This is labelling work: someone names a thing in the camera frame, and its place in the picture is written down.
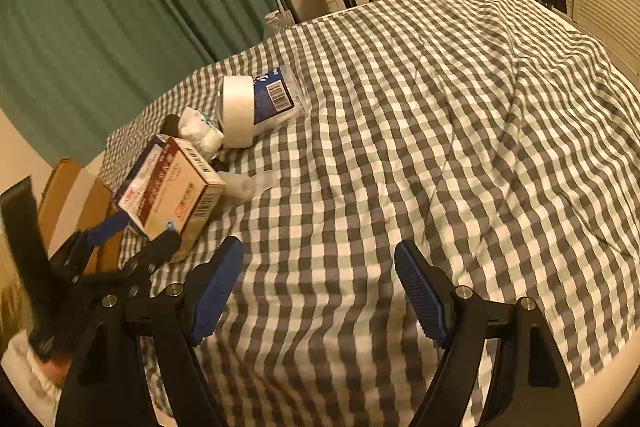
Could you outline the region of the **red tan medicine box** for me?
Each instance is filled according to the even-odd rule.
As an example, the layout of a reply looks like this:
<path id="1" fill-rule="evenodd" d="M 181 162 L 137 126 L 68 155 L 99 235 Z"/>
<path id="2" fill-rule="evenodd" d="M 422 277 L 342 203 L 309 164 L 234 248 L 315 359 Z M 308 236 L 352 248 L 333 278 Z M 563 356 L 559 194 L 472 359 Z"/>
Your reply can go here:
<path id="1" fill-rule="evenodd" d="M 152 241 L 166 231 L 180 236 L 170 261 L 186 259 L 212 215 L 227 183 L 186 140 L 169 138 L 151 169 L 132 222 Z"/>

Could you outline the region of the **white tape roll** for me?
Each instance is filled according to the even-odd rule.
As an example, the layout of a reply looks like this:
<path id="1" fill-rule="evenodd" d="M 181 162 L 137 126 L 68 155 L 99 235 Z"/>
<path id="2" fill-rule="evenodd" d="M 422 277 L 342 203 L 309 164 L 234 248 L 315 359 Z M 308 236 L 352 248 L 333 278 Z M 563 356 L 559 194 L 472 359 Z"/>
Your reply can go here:
<path id="1" fill-rule="evenodd" d="M 218 122 L 224 148 L 239 150 L 306 110 L 305 93 L 288 65 L 255 77 L 224 76 L 220 87 Z"/>

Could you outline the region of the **blue white packet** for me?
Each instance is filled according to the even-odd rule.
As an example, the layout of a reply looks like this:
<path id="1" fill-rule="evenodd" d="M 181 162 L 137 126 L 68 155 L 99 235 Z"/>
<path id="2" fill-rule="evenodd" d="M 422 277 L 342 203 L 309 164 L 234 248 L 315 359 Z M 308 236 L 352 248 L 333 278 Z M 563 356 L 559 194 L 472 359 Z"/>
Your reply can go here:
<path id="1" fill-rule="evenodd" d="M 145 145 L 126 178 L 115 192 L 114 204 L 119 211 L 129 217 L 130 225 L 144 235 L 143 225 L 138 217 L 142 196 L 151 179 L 151 174 L 160 158 L 167 141 L 167 135 L 157 134 Z"/>

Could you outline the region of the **brown cardboard box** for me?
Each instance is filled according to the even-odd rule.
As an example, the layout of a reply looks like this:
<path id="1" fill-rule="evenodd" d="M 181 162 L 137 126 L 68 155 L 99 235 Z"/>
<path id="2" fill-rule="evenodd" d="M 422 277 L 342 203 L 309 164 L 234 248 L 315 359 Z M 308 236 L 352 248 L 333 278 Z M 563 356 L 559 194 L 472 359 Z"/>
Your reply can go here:
<path id="1" fill-rule="evenodd" d="M 51 258 L 76 231 L 114 216 L 112 191 L 79 162 L 62 158 L 53 169 L 38 205 L 44 247 Z"/>

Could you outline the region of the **white small figurine toy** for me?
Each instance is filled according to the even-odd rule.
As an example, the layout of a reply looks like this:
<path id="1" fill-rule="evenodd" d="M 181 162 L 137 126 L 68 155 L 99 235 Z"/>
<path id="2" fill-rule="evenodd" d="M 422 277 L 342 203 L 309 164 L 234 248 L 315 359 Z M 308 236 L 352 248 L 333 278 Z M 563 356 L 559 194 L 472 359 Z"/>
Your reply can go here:
<path id="1" fill-rule="evenodd" d="M 224 135 L 200 110 L 186 107 L 178 121 L 178 137 L 189 141 L 204 159 L 211 161 L 224 143 Z"/>

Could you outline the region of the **green curtain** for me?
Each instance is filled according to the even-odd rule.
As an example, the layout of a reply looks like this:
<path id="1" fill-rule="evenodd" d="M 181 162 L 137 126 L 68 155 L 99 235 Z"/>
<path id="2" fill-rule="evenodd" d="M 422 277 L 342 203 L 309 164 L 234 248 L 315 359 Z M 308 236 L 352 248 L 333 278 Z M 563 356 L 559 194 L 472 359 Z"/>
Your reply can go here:
<path id="1" fill-rule="evenodd" d="M 262 41 L 291 0 L 1 0 L 1 107 L 46 161 L 88 161 L 191 72 Z"/>

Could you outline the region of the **grey white checkered cloth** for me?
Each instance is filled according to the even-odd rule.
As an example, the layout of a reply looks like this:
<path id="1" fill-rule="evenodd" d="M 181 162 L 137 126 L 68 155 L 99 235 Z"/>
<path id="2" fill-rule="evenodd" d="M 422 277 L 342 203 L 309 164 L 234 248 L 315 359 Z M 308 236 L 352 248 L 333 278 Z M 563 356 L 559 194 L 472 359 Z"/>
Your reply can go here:
<path id="1" fill-rule="evenodd" d="M 411 239 L 454 283 L 544 309 L 575 385 L 639 327 L 639 93 L 533 0 L 384 0 L 202 68 L 107 141 L 122 183 L 165 116 L 285 65 L 305 112 L 224 155 L 269 190 L 209 223 L 242 279 L 198 358 L 232 426 L 403 426 L 435 350 L 393 268 Z"/>

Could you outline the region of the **clear water jug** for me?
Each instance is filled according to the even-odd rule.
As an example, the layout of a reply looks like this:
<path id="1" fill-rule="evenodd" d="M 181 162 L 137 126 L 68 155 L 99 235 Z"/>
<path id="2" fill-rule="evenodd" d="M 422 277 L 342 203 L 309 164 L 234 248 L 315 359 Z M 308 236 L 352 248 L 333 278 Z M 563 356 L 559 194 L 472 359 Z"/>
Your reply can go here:
<path id="1" fill-rule="evenodd" d="M 295 25 L 294 14 L 285 7 L 282 0 L 276 0 L 276 3 L 277 9 L 264 16 L 264 39 L 271 38 Z"/>

